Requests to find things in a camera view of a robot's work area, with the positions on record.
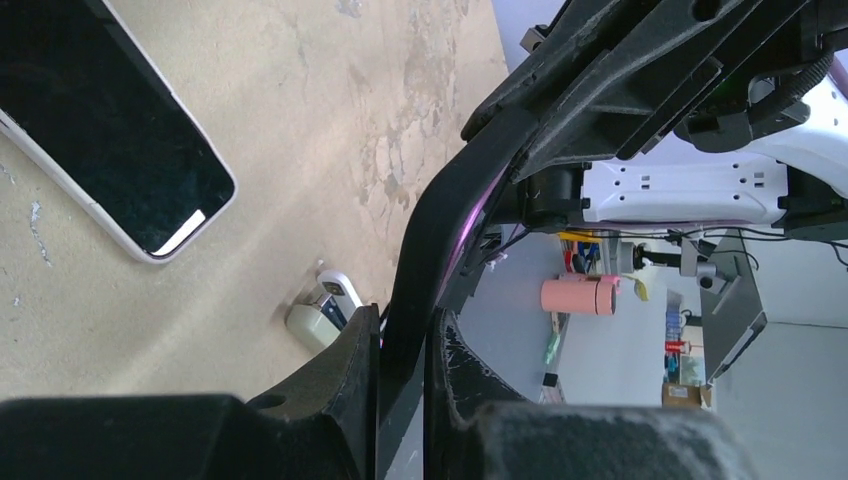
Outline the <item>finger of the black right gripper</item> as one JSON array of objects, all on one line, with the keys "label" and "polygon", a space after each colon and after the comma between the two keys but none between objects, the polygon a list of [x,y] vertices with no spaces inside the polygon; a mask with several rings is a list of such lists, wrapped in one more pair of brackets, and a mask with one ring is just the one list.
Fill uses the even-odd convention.
[{"label": "finger of the black right gripper", "polygon": [[569,1],[551,22],[539,47],[471,114],[461,138],[471,140],[505,107],[517,104],[543,114],[603,51],[613,50],[656,1]]}]

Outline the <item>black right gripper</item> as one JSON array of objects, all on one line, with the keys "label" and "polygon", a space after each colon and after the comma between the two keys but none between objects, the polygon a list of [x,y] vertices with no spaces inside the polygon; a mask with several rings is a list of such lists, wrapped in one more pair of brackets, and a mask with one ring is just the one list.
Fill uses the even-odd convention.
[{"label": "black right gripper", "polygon": [[669,133],[702,152],[741,149],[806,120],[802,96],[847,45],[844,1],[656,2],[551,109],[511,105],[538,121],[511,160],[513,182],[556,165],[630,159]]}]

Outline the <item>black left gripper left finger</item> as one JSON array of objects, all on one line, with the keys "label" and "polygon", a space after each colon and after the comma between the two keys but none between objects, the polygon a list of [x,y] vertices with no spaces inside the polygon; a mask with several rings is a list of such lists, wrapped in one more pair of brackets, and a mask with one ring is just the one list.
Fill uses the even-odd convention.
[{"label": "black left gripper left finger", "polygon": [[229,394],[33,398],[1,405],[5,479],[372,479],[380,319],[250,401]]}]

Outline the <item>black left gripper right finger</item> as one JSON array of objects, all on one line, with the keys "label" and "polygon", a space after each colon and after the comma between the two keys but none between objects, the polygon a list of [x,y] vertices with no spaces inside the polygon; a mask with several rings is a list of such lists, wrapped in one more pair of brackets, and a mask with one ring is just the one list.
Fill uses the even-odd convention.
[{"label": "black left gripper right finger", "polygon": [[755,479],[736,436],[691,407],[534,403],[464,341],[450,310],[426,337],[427,479]]}]

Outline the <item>black phone case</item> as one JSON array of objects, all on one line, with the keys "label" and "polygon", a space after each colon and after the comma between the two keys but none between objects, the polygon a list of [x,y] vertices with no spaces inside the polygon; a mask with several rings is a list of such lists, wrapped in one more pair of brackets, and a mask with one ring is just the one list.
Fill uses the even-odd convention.
[{"label": "black phone case", "polygon": [[379,479],[388,472],[422,394],[423,373],[417,363],[461,223],[473,199],[508,167],[537,124],[523,109],[500,112],[437,173],[413,209],[379,358]]}]

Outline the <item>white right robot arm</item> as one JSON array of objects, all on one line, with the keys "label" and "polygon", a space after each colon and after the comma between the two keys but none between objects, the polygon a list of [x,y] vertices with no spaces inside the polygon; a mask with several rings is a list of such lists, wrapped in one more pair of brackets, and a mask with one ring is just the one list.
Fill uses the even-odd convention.
[{"label": "white right robot arm", "polygon": [[487,214],[535,231],[847,236],[843,1],[497,1],[503,109],[537,127]]}]

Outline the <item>white stapler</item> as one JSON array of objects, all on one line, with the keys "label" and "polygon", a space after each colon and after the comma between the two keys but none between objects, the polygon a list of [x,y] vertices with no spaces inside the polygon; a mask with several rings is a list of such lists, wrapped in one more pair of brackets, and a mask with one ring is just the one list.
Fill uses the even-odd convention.
[{"label": "white stapler", "polygon": [[350,278],[326,269],[316,277],[315,288],[292,305],[285,318],[289,332],[313,355],[329,347],[363,302]]}]

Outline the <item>pink cylinder roll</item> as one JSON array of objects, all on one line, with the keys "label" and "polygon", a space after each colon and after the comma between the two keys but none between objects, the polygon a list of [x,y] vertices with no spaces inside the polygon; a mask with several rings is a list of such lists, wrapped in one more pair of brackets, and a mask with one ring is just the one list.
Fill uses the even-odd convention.
[{"label": "pink cylinder roll", "polygon": [[619,289],[617,276],[568,273],[542,284],[540,304],[551,313],[611,316]]}]

